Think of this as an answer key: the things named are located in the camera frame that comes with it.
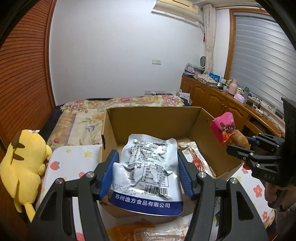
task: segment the cabinet door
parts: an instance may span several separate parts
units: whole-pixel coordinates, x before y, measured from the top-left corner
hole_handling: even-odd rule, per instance
[[[207,87],[202,84],[196,84],[192,87],[192,106],[205,108],[209,99]]]
[[[229,101],[227,102],[227,106],[224,110],[224,113],[225,112],[231,112],[233,114],[235,127],[236,129],[241,131],[244,127],[245,122],[247,121],[249,114],[245,112],[242,108],[237,106],[235,103]]]
[[[209,112],[214,118],[221,115],[223,108],[225,108],[226,98],[221,96],[219,93],[210,91],[205,110]]]
[[[190,80],[190,79],[188,79],[186,77],[183,77],[182,78],[182,83],[181,83],[182,92],[190,93],[190,91],[191,91],[191,83],[192,83],[192,80]]]

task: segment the bottle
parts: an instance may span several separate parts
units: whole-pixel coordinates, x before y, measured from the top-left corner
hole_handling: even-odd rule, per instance
[[[237,92],[237,80],[233,80],[229,86],[228,93],[231,95],[235,95]]]
[[[250,90],[249,90],[249,88],[248,87],[246,87],[245,89],[244,89],[244,93],[243,93],[243,97],[244,97],[244,104],[247,102],[247,100],[248,100],[248,95],[249,95],[249,92],[250,92]]]

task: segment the plastic bag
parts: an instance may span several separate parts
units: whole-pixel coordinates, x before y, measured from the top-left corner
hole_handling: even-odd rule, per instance
[[[131,134],[120,163],[113,165],[109,202],[138,213],[180,215],[183,201],[176,140]]]
[[[116,226],[107,229],[107,234],[112,241],[183,241],[191,218],[192,214],[189,214],[169,223]],[[217,239],[218,224],[219,215],[216,215],[213,218],[210,241]]]
[[[251,148],[247,138],[239,130],[235,129],[231,112],[226,112],[212,120],[210,127],[221,144],[234,144],[248,150]]]
[[[188,162],[192,162],[200,172],[206,172],[213,177],[209,165],[197,148],[196,142],[180,142],[178,146]]]

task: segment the window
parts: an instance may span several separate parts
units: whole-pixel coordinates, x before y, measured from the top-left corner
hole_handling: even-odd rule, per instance
[[[271,16],[236,10],[230,12],[232,50],[225,78],[283,111],[281,97],[296,101],[296,51]]]

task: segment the white wall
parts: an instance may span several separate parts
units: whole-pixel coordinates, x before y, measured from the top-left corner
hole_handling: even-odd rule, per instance
[[[229,9],[217,10],[216,21],[217,24],[216,40],[214,46],[214,74],[223,77],[225,73],[229,47]]]
[[[49,65],[56,104],[175,93],[187,63],[205,55],[199,27],[151,13],[155,0],[58,0]],[[152,59],[162,61],[152,65]]]

